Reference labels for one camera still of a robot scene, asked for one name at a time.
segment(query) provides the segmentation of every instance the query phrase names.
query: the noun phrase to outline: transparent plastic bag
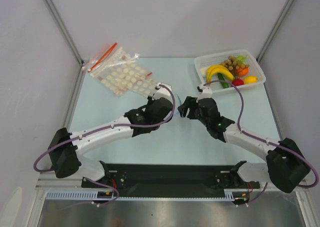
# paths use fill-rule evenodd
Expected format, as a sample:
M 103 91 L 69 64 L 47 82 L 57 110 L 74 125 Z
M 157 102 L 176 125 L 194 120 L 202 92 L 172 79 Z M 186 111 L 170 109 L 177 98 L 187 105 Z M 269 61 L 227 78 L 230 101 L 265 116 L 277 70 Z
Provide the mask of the transparent plastic bag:
M 110 89 L 116 96 L 127 90 L 145 97 L 155 92 L 157 81 L 151 79 L 152 72 L 137 62 L 139 55 L 131 57 L 121 47 L 109 45 L 95 56 L 86 66 L 90 76 Z

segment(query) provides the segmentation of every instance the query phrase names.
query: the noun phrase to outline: red fruit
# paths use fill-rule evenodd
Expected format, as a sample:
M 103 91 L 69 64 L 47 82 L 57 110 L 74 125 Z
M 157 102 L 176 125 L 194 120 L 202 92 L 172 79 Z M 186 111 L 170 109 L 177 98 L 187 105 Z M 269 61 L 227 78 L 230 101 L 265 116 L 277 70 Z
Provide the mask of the red fruit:
M 235 78 L 235 79 L 232 81 L 232 84 L 234 84 L 235 86 L 242 86 L 242 85 L 244 85 L 245 83 L 243 82 L 242 79 L 240 79 L 240 78 Z

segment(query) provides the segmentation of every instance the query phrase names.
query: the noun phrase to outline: table top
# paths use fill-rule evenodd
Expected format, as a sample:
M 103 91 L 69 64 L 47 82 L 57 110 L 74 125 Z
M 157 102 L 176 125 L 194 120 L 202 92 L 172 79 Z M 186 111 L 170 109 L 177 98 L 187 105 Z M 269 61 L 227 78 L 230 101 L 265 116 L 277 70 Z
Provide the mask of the table top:
M 193 58 L 141 58 L 139 63 L 153 73 L 152 79 L 171 85 L 174 94 L 182 102 L 186 96 L 199 96 L 197 86 L 201 82 Z M 260 135 L 278 139 L 279 134 L 264 85 L 243 90 L 242 94 L 244 111 L 241 126 Z M 235 91 L 213 98 L 221 115 L 235 121 L 238 119 L 241 101 Z M 146 103 L 145 97 L 132 91 L 116 97 L 86 74 L 69 131 L 103 125 Z M 263 162 L 239 146 L 212 138 L 200 121 L 181 118 L 179 114 L 156 131 L 109 143 L 85 156 L 110 164 L 235 165 L 240 161 Z

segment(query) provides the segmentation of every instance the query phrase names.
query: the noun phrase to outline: white basket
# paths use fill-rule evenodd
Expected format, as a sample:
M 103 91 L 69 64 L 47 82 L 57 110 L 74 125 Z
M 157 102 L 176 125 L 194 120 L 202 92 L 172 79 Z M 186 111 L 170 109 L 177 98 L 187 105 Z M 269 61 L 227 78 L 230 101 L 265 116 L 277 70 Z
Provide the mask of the white basket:
M 201 68 L 209 68 L 210 66 L 213 65 L 219 65 L 221 62 L 225 61 L 228 59 L 229 56 L 248 56 L 248 58 L 244 61 L 247 65 L 250 65 L 249 67 L 249 73 L 246 76 L 256 76 L 257 77 L 257 82 L 255 83 L 250 83 L 250 84 L 244 84 L 238 86 L 238 89 L 240 90 L 246 90 L 250 89 L 252 87 L 255 87 L 256 85 L 263 84 L 266 81 L 266 77 L 264 75 L 264 72 L 262 71 L 261 67 L 257 63 L 256 59 L 252 56 L 252 54 L 249 53 L 249 51 L 245 49 L 238 49 L 238 50 L 232 50 L 232 51 L 227 51 L 227 52 L 221 52 L 221 53 L 214 53 L 214 54 L 209 54 L 209 55 L 204 55 L 200 56 L 194 59 L 194 67 L 199 75 L 199 78 L 201 80 L 202 84 L 206 83 L 206 77 L 203 77 L 200 69 Z M 212 81 L 213 80 L 218 80 L 218 76 L 215 74 L 212 76 Z M 217 95 L 217 94 L 225 94 L 229 93 L 232 91 L 236 91 L 234 88 L 229 87 L 229 88 L 223 88 L 220 83 L 212 83 L 210 85 L 212 89 L 212 93 Z

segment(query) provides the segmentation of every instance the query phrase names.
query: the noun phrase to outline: white wall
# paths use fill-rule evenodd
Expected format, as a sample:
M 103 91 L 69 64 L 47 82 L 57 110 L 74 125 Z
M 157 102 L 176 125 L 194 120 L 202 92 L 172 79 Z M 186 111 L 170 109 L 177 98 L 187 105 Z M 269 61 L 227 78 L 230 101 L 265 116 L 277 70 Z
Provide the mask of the white wall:
M 261 67 L 282 132 L 320 172 L 320 1 L 297 0 Z M 320 216 L 320 185 L 311 189 Z
M 107 42 L 144 57 L 247 49 L 257 57 L 286 0 L 53 0 L 80 55 Z
M 0 9 L 0 210 L 22 187 L 21 227 L 33 162 L 63 123 L 79 67 L 42 0 L 0 0 Z

